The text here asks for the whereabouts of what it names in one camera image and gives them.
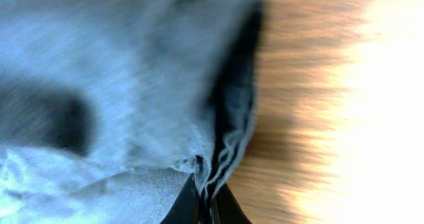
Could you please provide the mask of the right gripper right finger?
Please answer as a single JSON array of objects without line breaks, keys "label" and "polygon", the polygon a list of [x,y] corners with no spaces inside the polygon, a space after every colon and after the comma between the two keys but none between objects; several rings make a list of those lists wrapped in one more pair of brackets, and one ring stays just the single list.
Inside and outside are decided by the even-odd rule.
[{"label": "right gripper right finger", "polygon": [[252,224],[227,184],[213,198],[211,210],[213,224]]}]

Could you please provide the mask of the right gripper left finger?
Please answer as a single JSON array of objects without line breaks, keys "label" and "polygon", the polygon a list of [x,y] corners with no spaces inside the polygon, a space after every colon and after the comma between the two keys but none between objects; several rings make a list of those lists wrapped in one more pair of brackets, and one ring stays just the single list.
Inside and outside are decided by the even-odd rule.
[{"label": "right gripper left finger", "polygon": [[160,224],[199,224],[199,195],[193,174],[187,179],[173,206]]}]

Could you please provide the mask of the dark blue shorts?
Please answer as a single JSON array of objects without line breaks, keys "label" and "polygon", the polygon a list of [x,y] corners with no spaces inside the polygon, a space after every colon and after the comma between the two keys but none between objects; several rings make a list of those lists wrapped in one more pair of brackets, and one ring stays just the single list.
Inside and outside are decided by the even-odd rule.
[{"label": "dark blue shorts", "polygon": [[264,0],[1,0],[1,222],[199,223],[254,128]]}]

